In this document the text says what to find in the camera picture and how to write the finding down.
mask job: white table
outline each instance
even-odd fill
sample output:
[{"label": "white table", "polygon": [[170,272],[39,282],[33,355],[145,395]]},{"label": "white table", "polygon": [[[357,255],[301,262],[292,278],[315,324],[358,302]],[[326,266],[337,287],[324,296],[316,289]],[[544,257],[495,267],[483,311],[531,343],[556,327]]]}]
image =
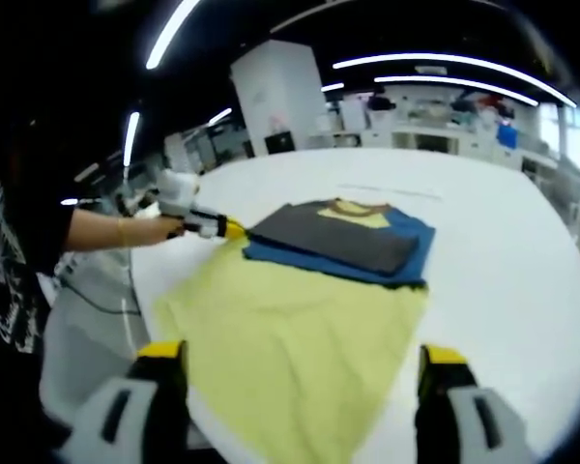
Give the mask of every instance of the white table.
[{"label": "white table", "polygon": [[[251,226],[285,202],[343,197],[389,202],[437,227],[425,276],[429,306],[382,417],[355,462],[416,462],[419,345],[454,347],[483,386],[527,425],[535,454],[556,447],[580,415],[580,254],[519,172],[412,150],[331,149],[235,162],[202,179],[198,201]],[[133,251],[151,338],[154,300],[218,243],[185,237]],[[192,417],[224,457],[263,462],[214,418],[194,389]]]}]

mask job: person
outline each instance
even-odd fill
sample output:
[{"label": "person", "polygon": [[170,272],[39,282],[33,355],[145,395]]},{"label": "person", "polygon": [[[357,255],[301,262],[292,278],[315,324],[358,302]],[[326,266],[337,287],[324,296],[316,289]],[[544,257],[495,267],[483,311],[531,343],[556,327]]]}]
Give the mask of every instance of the person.
[{"label": "person", "polygon": [[65,251],[150,246],[184,232],[175,218],[106,217],[62,206],[60,182],[42,181],[47,164],[35,155],[43,149],[27,138],[16,136],[8,155],[0,157],[0,460],[5,462],[46,456],[51,436],[39,399],[50,307],[36,273],[53,274]]}]

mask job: ceiling light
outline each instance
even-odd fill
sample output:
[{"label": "ceiling light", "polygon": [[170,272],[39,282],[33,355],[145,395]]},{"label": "ceiling light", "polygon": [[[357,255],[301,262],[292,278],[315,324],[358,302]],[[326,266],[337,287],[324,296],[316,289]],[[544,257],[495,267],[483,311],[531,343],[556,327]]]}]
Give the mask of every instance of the ceiling light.
[{"label": "ceiling light", "polygon": [[344,84],[342,82],[340,82],[338,84],[325,85],[321,90],[323,92],[329,92],[331,90],[339,90],[339,89],[343,89],[343,88],[344,88]]},{"label": "ceiling light", "polygon": [[127,137],[125,137],[125,154],[123,157],[123,165],[129,167],[131,164],[131,152],[133,151],[133,141],[135,139],[135,131],[137,130],[137,123],[139,122],[139,113],[133,112],[129,117],[129,125],[127,126]]},{"label": "ceiling light", "polygon": [[441,75],[392,75],[389,77],[376,77],[374,82],[438,82],[443,84],[465,85],[467,87],[476,87],[487,90],[495,94],[505,95],[512,99],[519,100],[530,106],[538,106],[539,103],[523,95],[511,92],[510,90],[497,87],[496,85],[483,84],[474,80],[456,79],[454,77],[442,77]]},{"label": "ceiling light", "polygon": [[149,56],[148,61],[146,62],[147,70],[153,70],[159,65],[165,50],[167,50],[170,42],[172,42],[172,39],[180,29],[181,25],[185,22],[185,19],[187,19],[187,16],[189,16],[199,1],[200,0],[183,0],[176,11],[174,11],[174,14],[167,21],[167,24],[165,24],[161,34],[159,34],[159,38],[153,47],[153,51],[151,51],[151,56]]},{"label": "ceiling light", "polygon": [[227,115],[229,115],[231,112],[232,112],[232,108],[227,108],[227,109],[224,109],[223,111],[221,111],[217,116],[215,116],[214,118],[212,118],[209,121],[209,127],[214,126],[216,123],[218,123],[223,118],[225,118]]},{"label": "ceiling light", "polygon": [[487,68],[499,73],[505,73],[513,77],[517,77],[520,80],[524,80],[529,84],[535,85],[537,88],[547,92],[553,97],[559,99],[561,102],[573,106],[577,106],[574,101],[563,95],[561,92],[548,84],[541,82],[534,77],[524,74],[523,72],[517,71],[513,68],[508,68],[507,66],[497,65],[496,63],[491,63],[489,61],[480,60],[477,58],[469,58],[466,56],[457,55],[447,55],[443,53],[394,53],[389,55],[376,55],[367,56],[365,58],[357,58],[355,60],[342,61],[335,63],[333,68],[339,70],[341,68],[349,68],[351,66],[366,65],[368,63],[380,63],[383,61],[402,61],[402,60],[433,60],[433,61],[449,61],[452,63],[463,63],[465,65],[479,66],[481,68]]},{"label": "ceiling light", "polygon": [[88,176],[90,176],[93,172],[95,172],[96,170],[98,170],[100,168],[99,164],[94,162],[93,164],[91,164],[90,166],[88,166],[86,169],[84,169],[83,171],[81,171],[79,174],[77,174],[74,178],[74,180],[76,182],[81,182],[84,179],[86,179]]}]

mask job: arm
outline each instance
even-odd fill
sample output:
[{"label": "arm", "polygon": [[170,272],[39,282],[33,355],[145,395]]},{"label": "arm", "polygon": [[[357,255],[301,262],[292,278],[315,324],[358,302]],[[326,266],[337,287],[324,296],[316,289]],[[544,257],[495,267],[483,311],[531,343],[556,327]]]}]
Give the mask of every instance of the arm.
[{"label": "arm", "polygon": [[175,218],[117,218],[74,210],[65,251],[94,251],[118,247],[143,247],[182,235],[183,223]]}]

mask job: yellow t-shirt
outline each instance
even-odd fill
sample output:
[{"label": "yellow t-shirt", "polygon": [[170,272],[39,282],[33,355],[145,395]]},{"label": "yellow t-shirt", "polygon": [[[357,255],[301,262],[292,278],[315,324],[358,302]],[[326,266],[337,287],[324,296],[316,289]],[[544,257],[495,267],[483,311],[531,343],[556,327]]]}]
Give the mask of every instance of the yellow t-shirt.
[{"label": "yellow t-shirt", "polygon": [[335,206],[338,211],[334,211],[332,208],[323,209],[318,212],[318,215],[324,216],[325,218],[334,218],[345,220],[346,222],[353,222],[358,225],[363,225],[372,229],[381,229],[383,227],[389,227],[389,222],[382,213],[370,214],[371,208],[364,205],[358,205],[357,203],[352,203],[345,200],[335,200]]},{"label": "yellow t-shirt", "polygon": [[156,305],[188,341],[189,383],[246,447],[274,464],[351,461],[423,315],[426,290],[249,261],[221,246]]}]

